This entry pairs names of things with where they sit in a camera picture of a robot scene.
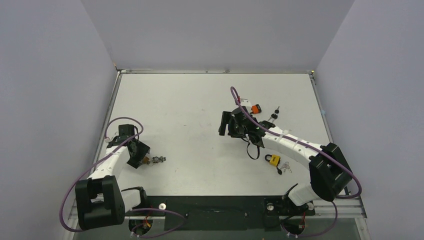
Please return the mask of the small keys bunch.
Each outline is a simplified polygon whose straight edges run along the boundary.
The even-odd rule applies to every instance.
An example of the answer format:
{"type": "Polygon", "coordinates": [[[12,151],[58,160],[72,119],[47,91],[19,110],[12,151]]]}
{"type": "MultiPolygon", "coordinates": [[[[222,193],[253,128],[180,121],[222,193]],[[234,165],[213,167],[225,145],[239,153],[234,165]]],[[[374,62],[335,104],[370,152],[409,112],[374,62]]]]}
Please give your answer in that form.
{"type": "Polygon", "coordinates": [[[156,164],[163,163],[163,162],[165,162],[166,160],[167,160],[167,158],[166,158],[166,157],[164,157],[164,156],[154,156],[154,157],[152,157],[152,158],[148,161],[148,165],[149,165],[149,166],[154,166],[154,165],[156,165],[156,164]]]}

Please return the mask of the orange padlock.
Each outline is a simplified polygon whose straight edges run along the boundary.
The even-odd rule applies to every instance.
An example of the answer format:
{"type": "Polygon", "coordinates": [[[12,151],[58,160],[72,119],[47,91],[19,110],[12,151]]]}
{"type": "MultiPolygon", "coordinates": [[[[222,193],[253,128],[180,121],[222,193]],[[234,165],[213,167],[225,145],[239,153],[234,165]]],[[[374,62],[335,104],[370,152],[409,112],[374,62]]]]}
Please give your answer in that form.
{"type": "Polygon", "coordinates": [[[253,115],[260,114],[261,112],[262,112],[262,108],[259,104],[253,105],[250,109],[250,113],[253,115]]]}

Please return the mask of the black-headed keys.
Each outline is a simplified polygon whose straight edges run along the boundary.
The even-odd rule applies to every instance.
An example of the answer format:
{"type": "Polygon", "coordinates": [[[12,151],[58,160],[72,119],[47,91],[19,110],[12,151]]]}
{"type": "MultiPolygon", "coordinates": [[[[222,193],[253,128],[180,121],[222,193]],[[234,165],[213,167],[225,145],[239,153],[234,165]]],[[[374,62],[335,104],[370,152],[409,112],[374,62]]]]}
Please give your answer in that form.
{"type": "Polygon", "coordinates": [[[267,120],[270,123],[273,123],[276,119],[278,119],[280,113],[280,106],[278,106],[274,112],[270,115],[269,119],[267,120]]]}

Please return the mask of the yellow padlock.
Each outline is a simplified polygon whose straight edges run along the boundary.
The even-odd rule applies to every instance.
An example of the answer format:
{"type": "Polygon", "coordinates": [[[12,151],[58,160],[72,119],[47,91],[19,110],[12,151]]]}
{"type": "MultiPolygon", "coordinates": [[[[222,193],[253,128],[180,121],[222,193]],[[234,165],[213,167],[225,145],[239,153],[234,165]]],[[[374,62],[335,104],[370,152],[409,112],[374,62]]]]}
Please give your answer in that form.
{"type": "Polygon", "coordinates": [[[266,154],[265,156],[264,156],[264,159],[271,165],[271,166],[273,166],[273,167],[275,167],[276,168],[276,170],[277,170],[277,173],[279,174],[279,175],[282,175],[282,170],[281,169],[279,169],[279,164],[280,164],[280,161],[281,161],[281,157],[279,156],[279,155],[275,155],[275,154],[266,154]]]}

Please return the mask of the silver keys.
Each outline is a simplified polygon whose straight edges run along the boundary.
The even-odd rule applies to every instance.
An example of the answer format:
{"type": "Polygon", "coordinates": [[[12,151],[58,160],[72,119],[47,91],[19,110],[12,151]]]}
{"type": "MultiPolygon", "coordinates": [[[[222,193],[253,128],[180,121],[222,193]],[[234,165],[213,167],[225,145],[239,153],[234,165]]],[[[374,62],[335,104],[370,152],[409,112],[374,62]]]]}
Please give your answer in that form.
{"type": "Polygon", "coordinates": [[[285,172],[292,173],[290,163],[288,161],[281,164],[281,166],[277,167],[277,172],[279,175],[282,175],[285,172]]]}

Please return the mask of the small brass padlock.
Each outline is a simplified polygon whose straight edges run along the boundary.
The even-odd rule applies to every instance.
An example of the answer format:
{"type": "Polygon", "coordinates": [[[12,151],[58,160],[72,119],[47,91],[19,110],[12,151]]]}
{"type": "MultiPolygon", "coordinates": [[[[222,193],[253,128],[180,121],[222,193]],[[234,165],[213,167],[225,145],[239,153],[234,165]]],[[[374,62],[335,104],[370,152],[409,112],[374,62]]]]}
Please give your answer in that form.
{"type": "Polygon", "coordinates": [[[148,157],[144,157],[142,160],[143,164],[149,164],[149,162],[150,162],[150,159],[148,157]]]}

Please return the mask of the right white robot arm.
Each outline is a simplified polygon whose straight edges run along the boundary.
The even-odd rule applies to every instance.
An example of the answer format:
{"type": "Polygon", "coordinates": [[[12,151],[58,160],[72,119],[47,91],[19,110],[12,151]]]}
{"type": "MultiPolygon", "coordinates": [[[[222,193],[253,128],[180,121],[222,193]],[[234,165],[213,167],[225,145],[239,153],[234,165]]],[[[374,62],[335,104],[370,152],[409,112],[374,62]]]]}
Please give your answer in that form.
{"type": "Polygon", "coordinates": [[[309,183],[295,184],[282,199],[282,207],[289,214],[314,200],[333,201],[353,179],[352,171],[336,144],[308,142],[272,122],[247,117],[240,109],[222,112],[218,133],[248,140],[257,148],[276,151],[309,171],[309,183]]]}

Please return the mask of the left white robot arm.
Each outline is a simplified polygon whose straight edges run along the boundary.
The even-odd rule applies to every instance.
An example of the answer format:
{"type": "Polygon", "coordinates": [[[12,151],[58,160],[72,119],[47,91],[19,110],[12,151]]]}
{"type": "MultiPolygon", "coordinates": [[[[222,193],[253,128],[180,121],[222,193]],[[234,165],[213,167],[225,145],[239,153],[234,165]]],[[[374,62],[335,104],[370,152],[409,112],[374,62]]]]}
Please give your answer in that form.
{"type": "Polygon", "coordinates": [[[150,160],[150,147],[141,142],[138,128],[122,124],[106,147],[106,159],[75,185],[79,227],[83,230],[120,225],[127,212],[143,215],[151,203],[141,186],[121,189],[118,178],[124,166],[134,169],[150,160]]]}

